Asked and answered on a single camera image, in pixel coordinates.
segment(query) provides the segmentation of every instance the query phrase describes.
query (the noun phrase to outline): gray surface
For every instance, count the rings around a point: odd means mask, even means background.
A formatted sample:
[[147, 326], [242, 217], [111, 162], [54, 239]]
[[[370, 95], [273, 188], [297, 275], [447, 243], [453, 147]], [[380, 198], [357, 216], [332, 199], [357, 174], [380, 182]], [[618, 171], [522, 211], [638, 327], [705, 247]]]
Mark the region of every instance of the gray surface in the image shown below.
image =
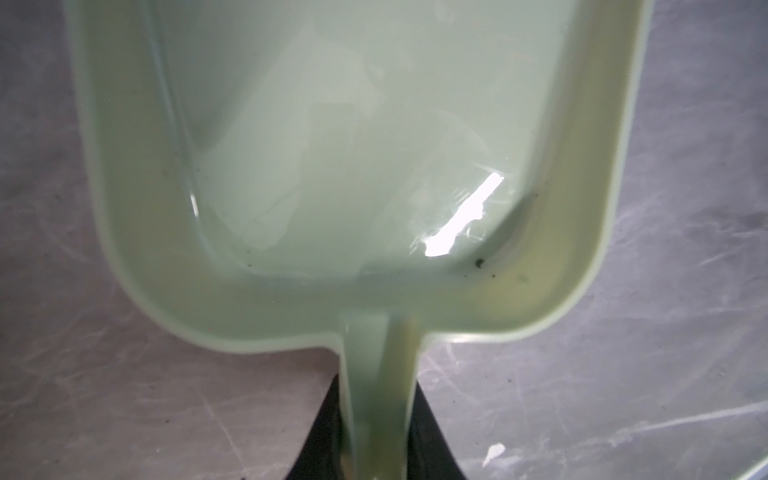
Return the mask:
[[[336, 371], [141, 315], [91, 220], [56, 2], [0, 2], [0, 478], [282, 478]], [[768, 3], [660, 0], [604, 267], [419, 379], [470, 479], [722, 479], [768, 449]], [[507, 450], [481, 467], [488, 447]]]

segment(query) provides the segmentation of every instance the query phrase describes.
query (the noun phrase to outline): green dustpan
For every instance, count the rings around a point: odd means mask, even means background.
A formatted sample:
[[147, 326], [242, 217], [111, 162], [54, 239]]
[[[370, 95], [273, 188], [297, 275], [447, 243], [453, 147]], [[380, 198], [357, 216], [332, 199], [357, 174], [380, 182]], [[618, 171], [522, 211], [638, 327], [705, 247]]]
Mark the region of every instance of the green dustpan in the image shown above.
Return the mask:
[[341, 359], [401, 478], [419, 353], [568, 310], [607, 246], [650, 0], [69, 0], [101, 244], [164, 328]]

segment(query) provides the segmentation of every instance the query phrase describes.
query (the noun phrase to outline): floor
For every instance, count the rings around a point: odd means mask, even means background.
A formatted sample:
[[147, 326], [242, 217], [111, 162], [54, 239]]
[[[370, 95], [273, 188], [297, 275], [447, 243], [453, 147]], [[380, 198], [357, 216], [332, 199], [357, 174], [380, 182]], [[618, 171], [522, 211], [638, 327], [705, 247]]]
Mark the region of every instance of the floor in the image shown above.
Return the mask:
[[[658, 0], [653, 25], [588, 294], [420, 364], [472, 480], [722, 480], [768, 449], [768, 3]], [[336, 358], [212, 353], [136, 310], [94, 236], [64, 34], [57, 2], [0, 2], [0, 477], [280, 479]]]

